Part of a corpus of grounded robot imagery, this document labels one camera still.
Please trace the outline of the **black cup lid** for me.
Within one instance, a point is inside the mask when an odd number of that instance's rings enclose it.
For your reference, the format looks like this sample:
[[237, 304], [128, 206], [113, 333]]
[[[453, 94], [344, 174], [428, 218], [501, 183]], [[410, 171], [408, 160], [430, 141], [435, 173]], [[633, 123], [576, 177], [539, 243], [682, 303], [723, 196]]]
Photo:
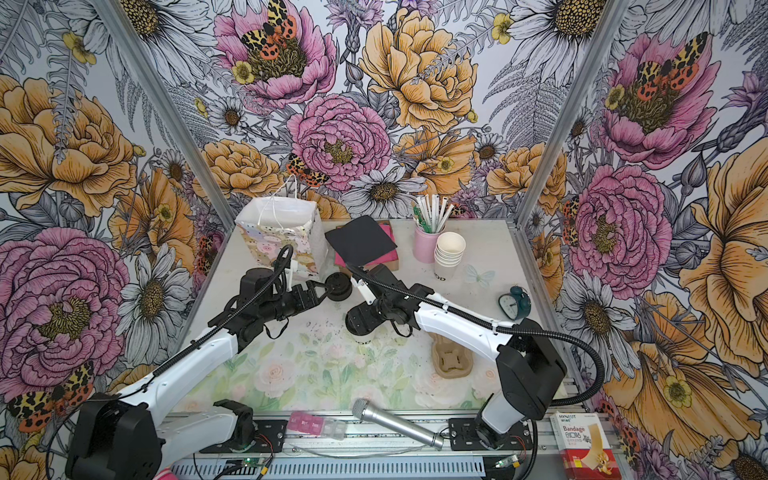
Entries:
[[355, 336], [371, 334], [381, 323], [374, 306], [365, 302], [356, 305], [345, 315], [345, 326]]

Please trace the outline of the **white paper coffee cup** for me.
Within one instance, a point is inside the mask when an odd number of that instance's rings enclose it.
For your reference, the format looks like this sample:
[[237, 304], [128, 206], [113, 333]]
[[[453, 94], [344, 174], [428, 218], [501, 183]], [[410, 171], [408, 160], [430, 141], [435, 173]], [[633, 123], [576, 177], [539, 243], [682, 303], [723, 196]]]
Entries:
[[352, 338], [353, 338], [353, 340], [355, 342], [357, 342], [359, 344], [368, 344], [368, 343], [370, 343], [373, 340], [374, 334], [371, 333], [371, 334], [362, 335], [362, 336], [355, 336], [355, 335], [353, 335]]

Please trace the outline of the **stack of black lids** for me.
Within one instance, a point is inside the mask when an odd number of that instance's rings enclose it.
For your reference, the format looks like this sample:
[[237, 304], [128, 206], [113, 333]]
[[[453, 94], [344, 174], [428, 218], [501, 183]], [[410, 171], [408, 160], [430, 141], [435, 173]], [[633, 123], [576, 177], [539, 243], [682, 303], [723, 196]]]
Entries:
[[351, 279], [342, 272], [335, 272], [325, 280], [325, 293], [333, 302], [342, 302], [348, 299], [353, 290]]

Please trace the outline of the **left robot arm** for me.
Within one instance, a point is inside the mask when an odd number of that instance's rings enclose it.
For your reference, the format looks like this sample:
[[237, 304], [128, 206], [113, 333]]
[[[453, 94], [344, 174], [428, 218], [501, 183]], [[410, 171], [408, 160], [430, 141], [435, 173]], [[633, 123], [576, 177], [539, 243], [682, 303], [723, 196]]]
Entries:
[[282, 247], [270, 268], [249, 270], [238, 295], [200, 336], [160, 367], [116, 395], [96, 394], [78, 410], [67, 455], [69, 479], [153, 479], [211, 445], [248, 447], [256, 437], [253, 410], [220, 400], [201, 414], [166, 423], [173, 407], [213, 370], [235, 358], [267, 329], [322, 302], [316, 282], [291, 286], [293, 257]]

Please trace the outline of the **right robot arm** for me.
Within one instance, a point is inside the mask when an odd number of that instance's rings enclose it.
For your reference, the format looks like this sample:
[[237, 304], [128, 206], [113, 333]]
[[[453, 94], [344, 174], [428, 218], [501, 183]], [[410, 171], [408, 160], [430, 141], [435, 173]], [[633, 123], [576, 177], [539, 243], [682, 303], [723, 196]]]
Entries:
[[[383, 324], [399, 333], [398, 328], [405, 326], [409, 333], [420, 330], [442, 336], [495, 363], [500, 390], [489, 397], [475, 419], [477, 436], [488, 449], [499, 448], [513, 426], [541, 420], [551, 407], [583, 403], [604, 384], [601, 355], [577, 337], [545, 330], [529, 318], [510, 322], [482, 316], [425, 285], [405, 286], [383, 265], [371, 271], [351, 266], [349, 271], [364, 298], [346, 314], [351, 334], [365, 337]], [[581, 349], [594, 363], [595, 380], [578, 395], [555, 397], [567, 368], [554, 340]]]

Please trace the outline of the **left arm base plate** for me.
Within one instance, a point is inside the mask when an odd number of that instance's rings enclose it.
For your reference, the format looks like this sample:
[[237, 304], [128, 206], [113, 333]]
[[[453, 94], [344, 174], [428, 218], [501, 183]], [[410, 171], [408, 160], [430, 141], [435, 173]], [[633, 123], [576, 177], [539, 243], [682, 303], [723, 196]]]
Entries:
[[243, 450], [248, 454], [281, 453], [287, 432], [286, 420], [254, 420], [253, 436]]

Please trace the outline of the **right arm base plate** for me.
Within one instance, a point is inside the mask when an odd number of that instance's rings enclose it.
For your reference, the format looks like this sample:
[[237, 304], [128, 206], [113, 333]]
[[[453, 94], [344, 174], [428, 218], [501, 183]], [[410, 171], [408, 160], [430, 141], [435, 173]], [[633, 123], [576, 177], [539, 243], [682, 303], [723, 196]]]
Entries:
[[505, 434], [479, 425], [476, 418], [454, 417], [448, 420], [448, 434], [453, 451], [520, 451], [532, 447], [531, 428], [520, 422]]

